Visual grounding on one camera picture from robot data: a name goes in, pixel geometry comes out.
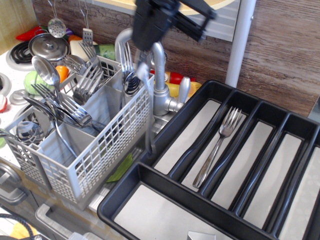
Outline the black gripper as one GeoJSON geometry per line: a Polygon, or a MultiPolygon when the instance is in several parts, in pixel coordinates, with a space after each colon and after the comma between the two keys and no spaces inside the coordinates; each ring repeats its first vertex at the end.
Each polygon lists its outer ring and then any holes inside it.
{"type": "Polygon", "coordinates": [[[216,11],[203,0],[137,0],[133,20],[132,41],[139,50],[150,50],[169,29],[176,27],[187,36],[202,39],[209,21],[216,18],[216,11]],[[184,4],[204,20],[198,24],[180,12],[184,4]]]}

